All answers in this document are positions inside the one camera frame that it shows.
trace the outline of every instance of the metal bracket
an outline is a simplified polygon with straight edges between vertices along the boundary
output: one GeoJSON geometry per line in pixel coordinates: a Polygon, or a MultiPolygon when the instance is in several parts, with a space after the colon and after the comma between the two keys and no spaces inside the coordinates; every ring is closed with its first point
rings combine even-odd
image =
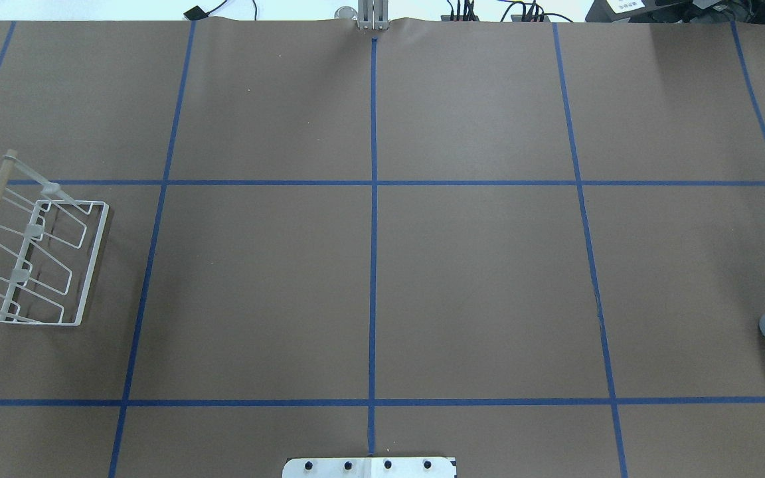
{"type": "Polygon", "coordinates": [[[291,459],[282,478],[456,478],[456,459],[449,457],[346,457],[291,459]]]}
{"type": "Polygon", "coordinates": [[[359,0],[359,30],[388,30],[388,0],[359,0]]]}

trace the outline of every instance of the white wire dish rack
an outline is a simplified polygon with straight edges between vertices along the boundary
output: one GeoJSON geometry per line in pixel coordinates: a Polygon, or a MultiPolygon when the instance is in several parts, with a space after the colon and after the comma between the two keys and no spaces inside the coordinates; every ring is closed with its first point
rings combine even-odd
{"type": "Polygon", "coordinates": [[[0,323],[79,325],[109,214],[107,203],[73,199],[9,149],[0,167],[0,323]]]}

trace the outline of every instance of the white label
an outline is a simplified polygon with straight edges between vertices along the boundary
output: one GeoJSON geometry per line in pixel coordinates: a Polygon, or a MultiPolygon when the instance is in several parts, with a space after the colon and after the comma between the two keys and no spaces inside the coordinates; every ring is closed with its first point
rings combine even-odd
{"type": "Polygon", "coordinates": [[[607,0],[607,3],[616,13],[625,13],[645,7],[643,0],[607,0]]]}

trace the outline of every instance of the metal plate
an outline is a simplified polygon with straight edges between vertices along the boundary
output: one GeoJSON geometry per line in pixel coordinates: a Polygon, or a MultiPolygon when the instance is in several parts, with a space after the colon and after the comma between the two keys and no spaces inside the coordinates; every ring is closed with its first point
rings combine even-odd
{"type": "Polygon", "coordinates": [[[456,478],[456,459],[445,457],[343,457],[292,459],[282,478],[456,478]]]}

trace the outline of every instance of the white wall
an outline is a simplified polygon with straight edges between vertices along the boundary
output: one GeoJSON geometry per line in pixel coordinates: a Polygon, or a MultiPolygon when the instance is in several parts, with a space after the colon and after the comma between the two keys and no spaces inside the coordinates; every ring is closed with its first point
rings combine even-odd
{"type": "MultiPolygon", "coordinates": [[[[221,0],[0,0],[0,19],[183,19],[182,12],[199,3],[209,10],[221,0]]],[[[259,19],[328,19],[355,0],[257,0],[259,19]]],[[[583,21],[592,0],[540,0],[548,12],[583,21]]],[[[389,18],[438,19],[450,7],[445,0],[389,0],[389,18]]],[[[506,3],[476,0],[482,21],[498,21],[506,3]]],[[[228,0],[215,15],[252,19],[252,0],[228,0]]]]}

